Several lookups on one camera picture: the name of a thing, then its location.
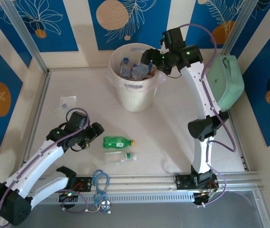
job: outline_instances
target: white surface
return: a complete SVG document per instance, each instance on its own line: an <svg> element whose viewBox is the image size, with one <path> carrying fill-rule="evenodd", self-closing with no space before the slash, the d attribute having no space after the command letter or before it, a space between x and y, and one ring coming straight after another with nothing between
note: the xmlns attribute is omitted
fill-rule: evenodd
<svg viewBox="0 0 270 228"><path fill-rule="evenodd" d="M238 61L242 73L270 38L270 9ZM236 130L252 171L259 171L270 204L270 146L267 147L246 94L231 108Z"/></svg>
<svg viewBox="0 0 270 228"><path fill-rule="evenodd" d="M99 68L52 73L31 156L39 149L49 131L64 122L55 113L62 96L77 96L77 106L88 112L91 123L102 124L105 132L87 150L68 150L45 175L50 175L63 165L78 175L92 175L96 169L121 175L190 172L194 140L187 130L187 123L195 120L197 114L185 79L168 78L159 86L151 108L131 113L119 105L114 88L105 77L105 71L105 68ZM135 152L137 161L127 165L105 165L105 149L102 147L105 136L125 136L135 140L136 145L125 151ZM223 128L218 131L215 139L231 146ZM243 171L238 152L231 153L218 145L213 145L212 164L219 171Z"/></svg>

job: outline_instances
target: white floor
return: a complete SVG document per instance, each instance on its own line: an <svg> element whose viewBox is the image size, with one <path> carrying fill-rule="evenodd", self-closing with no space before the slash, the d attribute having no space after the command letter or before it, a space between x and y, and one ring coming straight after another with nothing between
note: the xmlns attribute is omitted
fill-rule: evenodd
<svg viewBox="0 0 270 228"><path fill-rule="evenodd" d="M105 72L105 68L97 68L52 73L30 156L39 149L49 131L64 122L55 112L60 106L60 97L76 96L77 106L88 112L91 123L99 122L105 131L89 149L81 152L68 150L45 175L60 166L66 166L78 175L91 175L96 169L121 175L190 172L194 140L187 123L197 117L196 105L185 79L168 78L158 88L151 108L131 113L119 105ZM135 140L136 145L125 151L135 152L137 161L105 165L104 136ZM231 145L223 128L217 132L216 140ZM212 165L222 172L244 171L238 151L231 153L219 145L213 145Z"/></svg>

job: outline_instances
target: mint green bag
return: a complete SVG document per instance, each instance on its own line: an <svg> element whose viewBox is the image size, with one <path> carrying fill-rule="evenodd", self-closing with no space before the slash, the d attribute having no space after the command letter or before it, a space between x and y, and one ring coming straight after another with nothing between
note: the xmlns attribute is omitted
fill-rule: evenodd
<svg viewBox="0 0 270 228"><path fill-rule="evenodd" d="M243 78L235 56L217 56L206 78L222 110L230 109L244 91Z"/></svg>

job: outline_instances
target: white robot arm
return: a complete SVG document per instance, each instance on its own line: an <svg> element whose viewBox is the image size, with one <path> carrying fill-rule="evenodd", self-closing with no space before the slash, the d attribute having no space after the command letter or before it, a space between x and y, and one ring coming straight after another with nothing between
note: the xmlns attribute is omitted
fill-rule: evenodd
<svg viewBox="0 0 270 228"><path fill-rule="evenodd" d="M76 173L64 166L43 181L37 180L69 148L78 144L85 149L103 131L99 123L90 126L88 116L81 112L73 112L66 123L51 130L32 158L0 183L0 216L17 226L49 195L62 189L72 189L76 184Z"/></svg>
<svg viewBox="0 0 270 228"><path fill-rule="evenodd" d="M209 141L214 139L216 130L222 124L221 121L226 121L228 114L222 112L217 105L209 84L201 80L200 72L203 71L204 64L199 48L186 46L180 28L164 32L161 42L165 43L169 51L162 54L159 50L149 49L143 53L141 62L148 65L152 61L167 75L171 73L172 67L177 66L191 89L197 104L198 119L188 124L189 132L195 141L195 156L191 174L186 175L186 181L190 182L188 189L203 189L209 180L216 178L209 166L212 147ZM92 126L88 123L85 127L84 123L87 122L89 119L86 115L74 112L69 121L49 133L42 147L20 170L9 177L5 183L0 183L1 217L17 226L43 199L58 190L71 189L75 185L76 173L66 167L59 168L44 181L35 183L45 170L69 148L78 144L85 149L104 131L98 123L93 123Z"/></svg>
<svg viewBox="0 0 270 228"><path fill-rule="evenodd" d="M206 77L201 75L204 64L198 46L186 46L180 28L163 32L163 39L160 40L160 43L164 43L168 51L163 53L152 48L146 50L141 62L148 65L152 61L166 75L171 73L173 67L177 67L189 85L197 105L198 119L188 124L189 132L195 141L195 155L191 174L188 175L185 182L192 183L188 185L189 189L198 188L198 186L203 188L208 181L214 179L214 174L209 166L212 148L210 141L213 141L217 129L221 127L221 121L225 122L228 119L228 113L221 111Z"/></svg>

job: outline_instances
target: blue cable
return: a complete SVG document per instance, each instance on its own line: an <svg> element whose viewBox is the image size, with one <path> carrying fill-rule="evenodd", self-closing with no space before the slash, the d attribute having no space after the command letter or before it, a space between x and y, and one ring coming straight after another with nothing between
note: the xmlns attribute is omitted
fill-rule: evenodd
<svg viewBox="0 0 270 228"><path fill-rule="evenodd" d="M99 184L99 179L105 176L106 177L106 183L105 183L105 187L104 190L100 190L98 188L98 184ZM99 209L99 212L101 213L106 213L108 211L108 203L107 203L107 196L106 196L106 188L108 187L108 185L110 184L110 177L103 172L102 170L96 170L93 173L93 179L92 179L93 185L96 188L96 193L93 196L93 200L95 202L95 206L98 207L98 205L102 205L102 202L105 201L105 208L104 209Z"/></svg>

